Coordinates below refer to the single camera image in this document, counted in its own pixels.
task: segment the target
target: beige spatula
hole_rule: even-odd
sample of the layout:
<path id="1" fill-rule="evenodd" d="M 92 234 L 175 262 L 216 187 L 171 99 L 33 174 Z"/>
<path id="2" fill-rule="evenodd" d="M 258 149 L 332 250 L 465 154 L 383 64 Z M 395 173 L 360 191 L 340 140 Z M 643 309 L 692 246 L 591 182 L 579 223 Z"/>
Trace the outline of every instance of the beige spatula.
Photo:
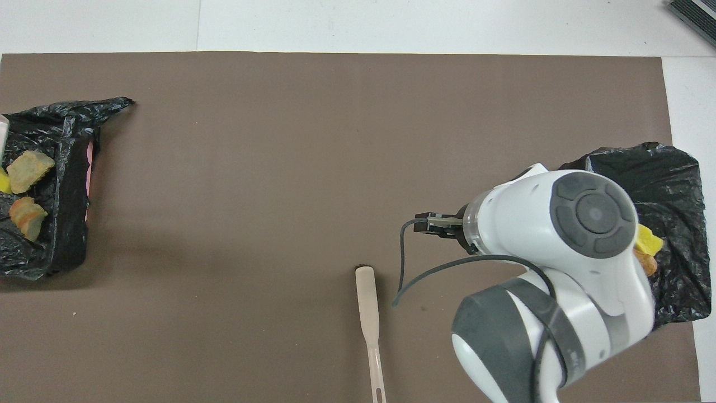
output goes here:
<path id="1" fill-rule="evenodd" d="M 358 289 L 358 311 L 360 326 L 363 329 L 365 344 L 368 348 L 368 367 L 370 384 L 373 388 L 373 403 L 386 403 L 383 370 L 378 350 L 378 297 L 375 292 L 375 274 L 373 267 L 361 266 L 356 269 L 356 288 Z"/>

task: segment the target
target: bread piece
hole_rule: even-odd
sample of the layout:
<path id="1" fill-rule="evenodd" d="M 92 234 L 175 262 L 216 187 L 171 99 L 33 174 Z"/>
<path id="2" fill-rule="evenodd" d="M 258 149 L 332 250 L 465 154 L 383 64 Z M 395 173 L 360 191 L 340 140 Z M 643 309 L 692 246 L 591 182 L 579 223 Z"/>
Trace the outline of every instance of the bread piece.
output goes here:
<path id="1" fill-rule="evenodd" d="M 42 228 L 47 212 L 31 197 L 16 200 L 10 206 L 10 220 L 20 229 L 28 240 L 35 242 Z"/>
<path id="2" fill-rule="evenodd" d="M 24 193 L 54 167 L 54 160 L 39 151 L 25 151 L 7 167 L 10 188 L 15 194 Z"/>
<path id="3" fill-rule="evenodd" d="M 651 277 L 654 275 L 654 273 L 657 272 L 657 260 L 654 259 L 653 256 L 648 255 L 636 248 L 634 249 L 634 255 L 637 256 L 637 259 L 639 259 L 639 263 L 642 264 L 642 268 L 647 274 L 647 277 Z"/>

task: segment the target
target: yellow sponge piece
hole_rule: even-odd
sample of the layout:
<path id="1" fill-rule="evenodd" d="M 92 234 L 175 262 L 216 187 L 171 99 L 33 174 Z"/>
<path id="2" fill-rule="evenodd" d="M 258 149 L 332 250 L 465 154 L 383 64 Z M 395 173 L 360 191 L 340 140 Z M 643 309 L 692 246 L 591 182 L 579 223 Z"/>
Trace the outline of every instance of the yellow sponge piece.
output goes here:
<path id="1" fill-rule="evenodd" d="M 5 170 L 0 168 L 0 191 L 7 194 L 12 194 L 10 189 L 10 178 L 5 173 Z"/>
<path id="2" fill-rule="evenodd" d="M 662 246 L 664 246 L 664 241 L 661 238 L 654 235 L 649 228 L 639 224 L 639 234 L 634 248 L 649 256 L 654 256 L 662 249 Z"/>

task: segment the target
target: brown mat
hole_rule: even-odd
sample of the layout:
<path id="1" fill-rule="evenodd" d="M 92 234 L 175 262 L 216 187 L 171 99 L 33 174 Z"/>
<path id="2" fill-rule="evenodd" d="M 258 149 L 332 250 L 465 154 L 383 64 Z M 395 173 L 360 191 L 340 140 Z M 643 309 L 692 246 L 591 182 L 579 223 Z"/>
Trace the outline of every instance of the brown mat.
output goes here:
<path id="1" fill-rule="evenodd" d="M 86 263 L 1 284 L 5 403 L 368 402 L 358 263 L 378 274 L 387 400 L 485 401 L 450 324 L 521 270 L 456 268 L 390 309 L 400 225 L 535 162 L 671 141 L 655 58 L 6 54 L 0 93 L 3 112 L 138 102 L 103 132 Z M 407 253 L 409 278 L 465 256 L 418 234 Z M 691 325 L 561 397 L 698 400 Z"/>

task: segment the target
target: circular button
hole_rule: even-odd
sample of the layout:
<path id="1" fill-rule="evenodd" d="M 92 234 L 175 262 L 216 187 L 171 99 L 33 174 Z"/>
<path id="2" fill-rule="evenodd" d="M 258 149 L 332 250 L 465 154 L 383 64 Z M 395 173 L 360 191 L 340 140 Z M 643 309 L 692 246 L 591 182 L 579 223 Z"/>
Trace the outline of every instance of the circular button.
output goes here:
<path id="1" fill-rule="evenodd" d="M 614 229 L 619 219 L 619 206 L 603 194 L 587 194 L 576 205 L 579 224 L 594 234 L 606 234 Z"/>

